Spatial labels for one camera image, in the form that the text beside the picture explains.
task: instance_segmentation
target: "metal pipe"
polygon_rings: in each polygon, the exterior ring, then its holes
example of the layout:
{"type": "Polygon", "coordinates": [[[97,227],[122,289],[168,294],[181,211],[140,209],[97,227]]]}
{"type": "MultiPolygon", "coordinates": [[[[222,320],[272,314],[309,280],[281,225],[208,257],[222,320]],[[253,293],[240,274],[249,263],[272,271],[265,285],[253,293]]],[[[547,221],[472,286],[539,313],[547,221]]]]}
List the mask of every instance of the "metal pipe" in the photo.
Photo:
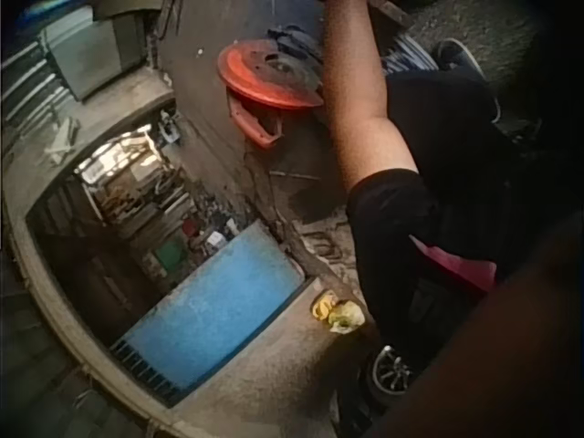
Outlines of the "metal pipe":
{"type": "Polygon", "coordinates": [[[13,119],[14,116],[18,113],[18,111],[20,111],[36,94],[38,94],[38,92],[41,89],[46,87],[50,82],[52,82],[56,78],[57,75],[55,73],[51,73],[50,75],[47,76],[45,80],[43,80],[40,84],[31,89],[30,92],[20,102],[18,102],[18,105],[16,105],[12,109],[12,111],[8,113],[8,115],[6,116],[6,121],[10,121],[11,119],[13,119]]]}
{"type": "Polygon", "coordinates": [[[21,51],[19,51],[15,55],[11,56],[9,59],[7,59],[6,61],[4,61],[2,63],[2,70],[4,70],[5,68],[10,67],[12,64],[14,64],[15,62],[17,62],[18,59],[20,59],[21,57],[23,57],[24,55],[26,55],[28,52],[30,52],[31,50],[33,50],[36,46],[38,46],[38,41],[35,41],[31,45],[26,46],[21,51]]]}
{"type": "Polygon", "coordinates": [[[43,66],[47,64],[47,60],[43,59],[31,69],[27,71],[23,76],[18,78],[18,80],[10,86],[10,88],[2,95],[2,101],[4,102],[12,93],[14,93],[22,84],[24,84],[29,78],[31,78],[35,73],[37,73],[43,66]]]}

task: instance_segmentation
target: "red brake disc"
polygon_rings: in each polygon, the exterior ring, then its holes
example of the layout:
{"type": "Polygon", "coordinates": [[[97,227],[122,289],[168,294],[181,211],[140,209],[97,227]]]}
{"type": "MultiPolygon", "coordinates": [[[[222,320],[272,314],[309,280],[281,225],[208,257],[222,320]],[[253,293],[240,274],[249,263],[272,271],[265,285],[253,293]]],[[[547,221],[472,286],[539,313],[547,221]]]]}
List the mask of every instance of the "red brake disc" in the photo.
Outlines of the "red brake disc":
{"type": "Polygon", "coordinates": [[[226,47],[218,59],[227,87],[257,102],[283,110],[323,104],[320,80],[302,61],[277,50],[269,39],[242,41],[226,47]]]}

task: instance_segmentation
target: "dark shoe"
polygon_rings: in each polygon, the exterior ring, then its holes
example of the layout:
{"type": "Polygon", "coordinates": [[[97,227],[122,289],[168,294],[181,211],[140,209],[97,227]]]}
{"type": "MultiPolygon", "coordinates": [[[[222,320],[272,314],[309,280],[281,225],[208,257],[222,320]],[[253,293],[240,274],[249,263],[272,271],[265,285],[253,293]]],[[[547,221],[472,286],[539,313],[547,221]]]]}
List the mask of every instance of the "dark shoe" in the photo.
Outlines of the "dark shoe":
{"type": "MultiPolygon", "coordinates": [[[[440,70],[449,71],[459,68],[488,86],[485,73],[481,69],[481,66],[479,66],[468,47],[457,39],[446,38],[439,42],[434,47],[432,56],[440,70]]],[[[495,96],[493,96],[493,101],[495,102],[495,117],[492,122],[495,123],[501,117],[501,107],[495,96]]]]}

